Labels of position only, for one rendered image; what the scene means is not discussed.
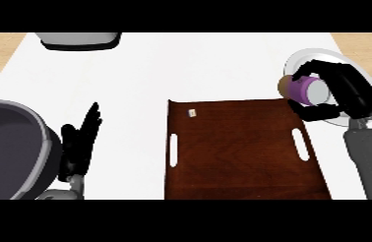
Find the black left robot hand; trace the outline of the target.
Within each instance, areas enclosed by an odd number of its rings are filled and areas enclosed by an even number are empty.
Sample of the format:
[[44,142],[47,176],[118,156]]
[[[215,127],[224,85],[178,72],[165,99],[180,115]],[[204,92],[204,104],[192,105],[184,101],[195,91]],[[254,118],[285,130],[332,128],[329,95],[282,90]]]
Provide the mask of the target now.
[[57,180],[68,182],[74,175],[84,176],[90,166],[93,145],[102,124],[99,104],[93,103],[80,128],[71,124],[60,127],[62,156]]

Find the white plate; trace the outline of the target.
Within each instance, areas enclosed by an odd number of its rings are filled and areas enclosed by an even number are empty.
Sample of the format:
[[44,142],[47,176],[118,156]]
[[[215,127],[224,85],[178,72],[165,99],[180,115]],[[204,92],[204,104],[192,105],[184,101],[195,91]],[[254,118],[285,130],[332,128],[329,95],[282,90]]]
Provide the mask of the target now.
[[[362,67],[347,57],[344,57],[339,53],[336,53],[331,50],[322,49],[322,48],[302,49],[291,55],[291,57],[285,63],[283,76],[285,75],[294,76],[301,65],[311,60],[320,60],[320,61],[326,61],[331,63],[350,64],[357,69],[357,71],[362,74],[362,76],[364,77],[367,83],[372,85],[370,79],[367,78],[367,74],[366,74],[364,70],[362,69]],[[311,73],[311,75],[308,77],[316,77],[320,79],[320,77],[316,73]],[[335,101],[331,93],[329,93],[329,98],[328,98],[328,101],[325,102],[325,104],[336,105],[336,101]],[[348,119],[351,119],[348,117],[348,115],[344,112],[341,112],[339,116],[336,118],[319,120],[319,121],[326,121],[329,124],[332,124],[335,126],[347,127],[348,126]]]

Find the purple can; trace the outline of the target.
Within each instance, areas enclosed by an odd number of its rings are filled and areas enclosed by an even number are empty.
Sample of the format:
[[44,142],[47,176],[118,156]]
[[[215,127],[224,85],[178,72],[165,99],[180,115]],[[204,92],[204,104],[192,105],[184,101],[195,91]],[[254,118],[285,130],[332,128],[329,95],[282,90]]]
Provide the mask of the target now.
[[301,77],[297,81],[291,75],[279,80],[280,95],[305,105],[317,105],[328,101],[329,89],[326,83],[316,77]]

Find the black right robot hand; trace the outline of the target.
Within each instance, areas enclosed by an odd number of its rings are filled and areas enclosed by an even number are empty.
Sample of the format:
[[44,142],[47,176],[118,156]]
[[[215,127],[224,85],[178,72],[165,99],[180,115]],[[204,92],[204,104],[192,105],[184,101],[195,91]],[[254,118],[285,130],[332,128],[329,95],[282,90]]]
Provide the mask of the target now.
[[294,98],[289,98],[288,104],[300,118],[307,122],[333,119],[341,112],[351,119],[372,116],[372,85],[357,69],[350,64],[311,60],[301,65],[292,81],[297,82],[311,73],[316,73],[325,81],[336,105],[320,103],[302,106]]

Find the dark grey pot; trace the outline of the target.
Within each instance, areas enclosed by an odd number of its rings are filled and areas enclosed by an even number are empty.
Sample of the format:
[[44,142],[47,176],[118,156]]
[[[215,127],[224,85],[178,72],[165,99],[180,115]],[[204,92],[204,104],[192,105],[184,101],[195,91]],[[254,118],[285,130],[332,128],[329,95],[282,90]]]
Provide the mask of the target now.
[[59,170],[60,140],[38,113],[0,100],[0,200],[32,200]]

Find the dark brown wooden tray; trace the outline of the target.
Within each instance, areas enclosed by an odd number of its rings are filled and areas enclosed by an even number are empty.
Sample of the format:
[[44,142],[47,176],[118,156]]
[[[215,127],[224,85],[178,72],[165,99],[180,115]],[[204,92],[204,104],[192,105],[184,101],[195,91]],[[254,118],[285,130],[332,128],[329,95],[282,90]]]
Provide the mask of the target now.
[[302,160],[305,129],[285,99],[168,103],[177,163],[165,165],[168,200],[328,200],[317,159]]

